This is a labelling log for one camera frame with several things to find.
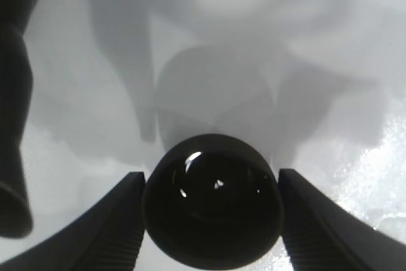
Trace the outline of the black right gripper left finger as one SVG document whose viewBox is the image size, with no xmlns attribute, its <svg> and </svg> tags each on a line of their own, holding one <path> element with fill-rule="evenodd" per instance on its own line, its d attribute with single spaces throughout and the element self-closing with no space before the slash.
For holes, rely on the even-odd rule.
<svg viewBox="0 0 406 271">
<path fill-rule="evenodd" d="M 143 241 L 143 173 L 128 173 L 70 225 L 1 270 L 133 270 Z"/>
</svg>

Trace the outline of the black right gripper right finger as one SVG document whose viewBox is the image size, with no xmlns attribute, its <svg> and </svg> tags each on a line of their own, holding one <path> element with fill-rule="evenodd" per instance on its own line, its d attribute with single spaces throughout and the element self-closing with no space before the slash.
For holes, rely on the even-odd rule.
<svg viewBox="0 0 406 271">
<path fill-rule="evenodd" d="M 282 238 L 294 270 L 405 270 L 405 245 L 340 208 L 294 169 L 281 169 Z"/>
</svg>

